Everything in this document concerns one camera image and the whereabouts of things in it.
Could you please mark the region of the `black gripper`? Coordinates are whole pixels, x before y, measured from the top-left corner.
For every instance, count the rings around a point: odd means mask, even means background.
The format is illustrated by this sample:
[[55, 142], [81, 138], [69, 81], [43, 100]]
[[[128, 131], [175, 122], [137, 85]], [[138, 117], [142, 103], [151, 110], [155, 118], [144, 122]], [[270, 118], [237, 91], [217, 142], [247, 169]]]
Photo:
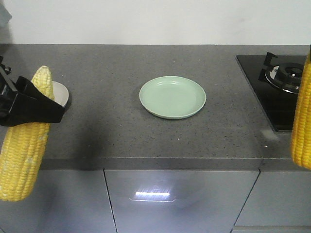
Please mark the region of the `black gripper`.
[[16, 126], [24, 123], [59, 123], [65, 108], [42, 94], [24, 77], [14, 83], [8, 78], [11, 68], [0, 57], [0, 124]]

